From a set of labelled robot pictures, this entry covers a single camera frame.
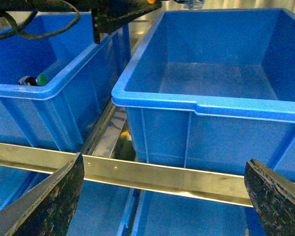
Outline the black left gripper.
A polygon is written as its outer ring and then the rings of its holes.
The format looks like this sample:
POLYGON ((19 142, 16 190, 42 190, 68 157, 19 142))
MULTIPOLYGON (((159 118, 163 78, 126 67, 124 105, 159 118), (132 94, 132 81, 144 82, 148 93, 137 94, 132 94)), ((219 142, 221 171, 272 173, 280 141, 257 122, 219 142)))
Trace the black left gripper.
POLYGON ((111 34, 133 20, 160 9, 156 0, 0 0, 0 14, 7 11, 80 12, 92 11, 94 43, 99 44, 103 34, 111 34))

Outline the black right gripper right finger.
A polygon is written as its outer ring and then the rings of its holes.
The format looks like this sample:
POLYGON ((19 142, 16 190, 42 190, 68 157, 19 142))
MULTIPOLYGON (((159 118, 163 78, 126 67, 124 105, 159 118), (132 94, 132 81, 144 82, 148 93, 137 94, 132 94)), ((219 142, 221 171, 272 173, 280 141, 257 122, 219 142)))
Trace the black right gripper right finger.
POLYGON ((295 183, 252 159, 244 184, 266 235, 295 236, 295 183))

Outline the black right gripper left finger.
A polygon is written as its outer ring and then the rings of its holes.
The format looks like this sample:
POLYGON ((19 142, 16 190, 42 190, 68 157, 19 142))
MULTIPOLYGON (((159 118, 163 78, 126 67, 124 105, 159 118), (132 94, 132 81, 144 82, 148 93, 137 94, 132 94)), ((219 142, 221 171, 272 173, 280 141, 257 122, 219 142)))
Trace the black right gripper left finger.
POLYGON ((80 153, 0 211, 0 236, 64 236, 76 212, 84 179, 80 153))

